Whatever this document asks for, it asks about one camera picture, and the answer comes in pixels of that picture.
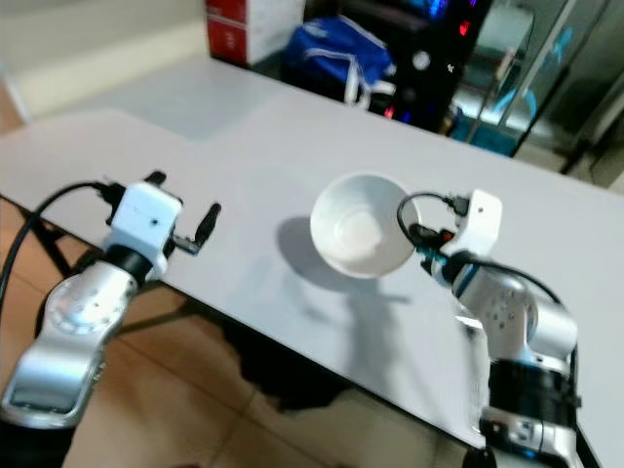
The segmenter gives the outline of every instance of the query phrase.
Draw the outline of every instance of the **robotic arm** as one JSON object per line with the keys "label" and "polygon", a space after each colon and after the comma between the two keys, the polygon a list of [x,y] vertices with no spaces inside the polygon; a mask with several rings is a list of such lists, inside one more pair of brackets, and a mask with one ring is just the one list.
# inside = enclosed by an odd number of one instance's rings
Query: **robotic arm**
{"label": "robotic arm", "polygon": [[[456,234],[420,224],[406,229],[401,210],[419,195],[435,196],[454,210]],[[414,194],[398,212],[402,229],[425,255],[423,267],[451,289],[487,335],[489,405],[480,420],[487,448],[469,452],[464,467],[580,468],[577,326],[540,282],[484,259],[498,236],[501,215],[500,201],[481,190],[469,198]]]}
{"label": "robotic arm", "polygon": [[104,369],[104,346],[139,288],[163,276],[176,247],[196,254],[210,237],[220,205],[211,207],[195,240],[181,238],[174,229],[182,203],[160,188],[164,180],[154,173],[127,188],[97,186],[113,208],[103,255],[61,281],[42,305],[41,331],[0,403],[0,466],[62,465]]}

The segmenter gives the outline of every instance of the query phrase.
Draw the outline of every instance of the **table surface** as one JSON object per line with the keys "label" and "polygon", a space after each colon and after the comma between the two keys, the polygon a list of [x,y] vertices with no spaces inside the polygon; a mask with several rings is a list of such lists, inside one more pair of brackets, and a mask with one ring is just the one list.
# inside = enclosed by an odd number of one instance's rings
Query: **table surface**
{"label": "table surface", "polygon": [[[82,109],[0,140],[2,196],[32,209],[75,180],[166,171],[185,203],[182,233],[214,200],[223,206],[200,255],[173,256],[168,284],[475,446],[472,351],[449,292],[416,257],[379,280],[334,273],[311,245],[308,219],[323,188],[356,171],[414,190],[500,197],[493,257],[545,281],[576,317],[581,425],[604,466],[617,466],[611,421],[624,419],[624,370],[606,360],[624,351],[624,199],[207,58]],[[452,226],[438,206],[419,208],[427,223]],[[96,244],[107,215],[77,193],[46,218]]]}

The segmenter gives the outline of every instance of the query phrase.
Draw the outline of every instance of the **black cable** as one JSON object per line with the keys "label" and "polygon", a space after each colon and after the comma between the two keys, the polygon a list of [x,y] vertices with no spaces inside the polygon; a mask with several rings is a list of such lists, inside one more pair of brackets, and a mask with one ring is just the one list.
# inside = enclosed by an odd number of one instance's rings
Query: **black cable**
{"label": "black cable", "polygon": [[435,198],[446,204],[448,204],[451,201],[451,199],[449,197],[446,197],[436,192],[414,192],[408,195],[407,197],[405,197],[403,200],[401,200],[401,203],[399,204],[399,208],[397,209],[397,222],[399,223],[399,227],[401,228],[401,231],[403,231],[403,234],[408,238],[408,240],[415,247],[417,247],[415,241],[412,239],[410,235],[410,232],[408,231],[408,228],[406,227],[406,224],[403,221],[403,209],[406,207],[406,204],[410,202],[411,200],[413,200],[414,198]]}
{"label": "black cable", "polygon": [[96,190],[102,190],[105,187],[105,184],[97,181],[88,181],[88,182],[78,182],[73,183],[71,185],[67,185],[56,193],[52,194],[46,200],[44,200],[37,209],[32,212],[30,217],[23,224],[21,229],[18,232],[18,235],[13,241],[11,248],[9,249],[9,253],[7,254],[7,258],[4,262],[4,267],[2,269],[2,276],[0,277],[0,316],[2,315],[2,307],[4,305],[4,298],[6,295],[7,287],[9,286],[9,278],[11,276],[11,270],[13,269],[13,264],[18,257],[18,251],[20,250],[21,243],[25,239],[28,231],[32,228],[34,223],[39,219],[41,213],[44,212],[50,205],[52,205],[58,198],[62,197],[66,193],[69,193],[73,190],[77,190],[79,188],[92,187]]}
{"label": "black cable", "polygon": [[[445,204],[451,206],[454,210],[457,210],[457,206],[455,205],[455,202],[458,200],[461,200],[461,197],[448,197],[445,195],[441,195],[439,193],[436,192],[415,192],[412,193],[410,195],[408,195],[407,197],[405,197],[403,200],[401,200],[401,203],[399,204],[399,208],[397,209],[397,222],[399,223],[399,227],[401,227],[401,230],[403,231],[403,234],[408,238],[408,240],[415,246],[415,247],[419,247],[418,243],[416,241],[413,240],[413,238],[410,235],[410,231],[408,230],[408,228],[406,227],[405,222],[403,221],[403,209],[405,208],[405,205],[410,202],[411,200],[413,200],[414,198],[435,198],[437,200],[440,200],[442,202],[444,202]],[[446,260],[449,260],[449,256],[445,255],[444,253],[441,252],[437,252],[436,255],[438,255],[440,258],[445,258]],[[470,264],[470,265],[474,265],[474,266],[483,266],[484,268],[491,268],[492,270],[497,270],[503,273],[509,273],[511,275],[515,275],[521,278],[526,279],[527,281],[533,283],[534,285],[536,285],[538,288],[540,288],[541,290],[543,290],[546,294],[548,294],[551,299],[557,303],[557,304],[562,304],[561,300],[559,299],[559,297],[550,289],[548,288],[544,283],[542,283],[541,281],[539,281],[537,278],[529,275],[528,273],[519,270],[518,268],[514,268],[512,266],[507,266],[507,265],[503,265],[501,263],[497,263],[495,261],[491,261],[491,260],[479,260],[476,258],[471,258],[469,260],[466,261],[466,264]]]}
{"label": "black cable", "polygon": [[574,392],[576,392],[576,382],[578,382],[578,344],[574,346],[569,356],[569,380]]}

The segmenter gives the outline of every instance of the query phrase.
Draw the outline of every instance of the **black connector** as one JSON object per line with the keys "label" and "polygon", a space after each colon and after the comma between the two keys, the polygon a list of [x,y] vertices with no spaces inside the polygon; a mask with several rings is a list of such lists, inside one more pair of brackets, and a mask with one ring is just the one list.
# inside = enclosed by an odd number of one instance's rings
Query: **black connector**
{"label": "black connector", "polygon": [[113,222],[113,217],[119,208],[119,204],[121,203],[121,199],[124,198],[124,193],[126,192],[126,187],[121,183],[110,182],[99,183],[97,186],[97,190],[99,191],[99,195],[102,200],[106,202],[112,208],[110,212],[110,216],[106,220],[106,224],[110,226],[110,223]]}
{"label": "black connector", "polygon": [[447,263],[442,267],[442,276],[449,283],[453,284],[464,266],[472,264],[477,257],[468,251],[454,253],[447,259]]}
{"label": "black connector", "polygon": [[468,209],[470,208],[470,199],[466,197],[452,197],[447,198],[448,205],[452,208],[453,212],[458,216],[468,215]]}
{"label": "black connector", "polygon": [[152,174],[148,175],[145,179],[146,182],[156,185],[160,187],[165,180],[167,180],[167,175],[162,171],[154,171]]}
{"label": "black connector", "polygon": [[199,223],[197,231],[195,232],[195,244],[197,244],[200,249],[215,230],[216,218],[219,213],[221,213],[221,205],[219,203],[214,203],[208,210],[206,216],[204,216],[204,219],[202,219],[202,222]]}

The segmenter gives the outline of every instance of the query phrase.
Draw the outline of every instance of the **table leg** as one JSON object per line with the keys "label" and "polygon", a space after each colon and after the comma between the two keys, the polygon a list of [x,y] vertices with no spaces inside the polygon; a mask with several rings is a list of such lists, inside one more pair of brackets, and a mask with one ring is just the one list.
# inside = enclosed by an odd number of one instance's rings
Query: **table leg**
{"label": "table leg", "polygon": [[[30,217],[30,213],[27,210],[20,208],[19,212],[24,219],[28,219]],[[46,251],[46,254],[48,254],[48,257],[55,265],[60,275],[63,278],[68,277],[71,273],[71,267],[69,266],[67,259],[60,251],[59,246],[57,246],[57,240],[64,236],[64,233],[57,229],[47,228],[40,219],[35,221],[33,224],[32,232],[37,238],[37,241],[39,241],[43,247],[44,251]]]}

